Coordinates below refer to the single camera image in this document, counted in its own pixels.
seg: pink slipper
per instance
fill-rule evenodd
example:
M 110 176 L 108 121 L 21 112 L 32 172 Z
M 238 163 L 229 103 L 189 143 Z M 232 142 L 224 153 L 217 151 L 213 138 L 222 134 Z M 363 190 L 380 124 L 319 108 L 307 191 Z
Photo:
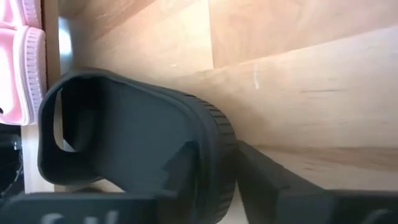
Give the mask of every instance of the pink slipper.
M 45 87 L 45 34 L 33 27 L 0 24 L 0 123 L 37 122 Z
M 0 0 L 0 21 L 11 26 L 41 28 L 40 0 Z

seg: wood grain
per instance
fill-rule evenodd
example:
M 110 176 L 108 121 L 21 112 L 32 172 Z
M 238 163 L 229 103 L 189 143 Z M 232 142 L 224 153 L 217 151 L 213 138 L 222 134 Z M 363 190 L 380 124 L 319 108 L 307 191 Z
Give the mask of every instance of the wood grain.
M 168 85 L 218 106 L 254 145 L 395 148 L 397 49 L 390 27 Z
M 213 68 L 208 2 L 158 0 L 118 26 L 84 31 L 89 9 L 75 19 L 76 60 L 131 78 L 177 77 Z M 106 32 L 103 29 L 112 26 Z
M 398 23 L 395 0 L 209 0 L 216 68 Z

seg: black object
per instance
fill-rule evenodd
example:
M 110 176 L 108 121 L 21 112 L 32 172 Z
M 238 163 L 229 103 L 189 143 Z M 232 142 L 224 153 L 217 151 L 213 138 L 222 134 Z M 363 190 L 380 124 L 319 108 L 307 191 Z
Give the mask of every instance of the black object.
M 65 138 L 76 152 L 53 138 L 61 88 Z M 40 118 L 39 168 L 47 180 L 105 177 L 126 193 L 16 197 L 0 209 L 0 223 L 216 223 L 235 179 L 250 224 L 397 223 L 396 192 L 324 190 L 238 145 L 226 117 L 192 95 L 84 70 L 49 91 Z
M 0 199 L 24 191 L 21 129 L 0 124 Z
M 76 152 L 54 140 L 60 91 L 64 137 Z M 46 94 L 39 128 L 39 170 L 51 183 L 105 178 L 128 193 L 174 198 L 181 216 L 174 223 L 214 223 L 228 211 L 236 182 L 229 160 L 238 143 L 225 115 L 195 96 L 106 70 L 70 72 Z

